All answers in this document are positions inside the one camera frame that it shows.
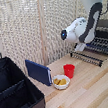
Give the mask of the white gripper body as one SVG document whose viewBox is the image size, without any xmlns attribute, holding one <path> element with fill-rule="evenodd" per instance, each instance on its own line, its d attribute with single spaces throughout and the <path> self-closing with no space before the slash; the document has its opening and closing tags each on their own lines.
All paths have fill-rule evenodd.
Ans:
<svg viewBox="0 0 108 108">
<path fill-rule="evenodd" d="M 84 48 L 86 47 L 86 44 L 84 43 L 79 43 L 76 45 L 75 47 L 75 51 L 80 52 L 80 51 L 84 51 Z"/>
</svg>

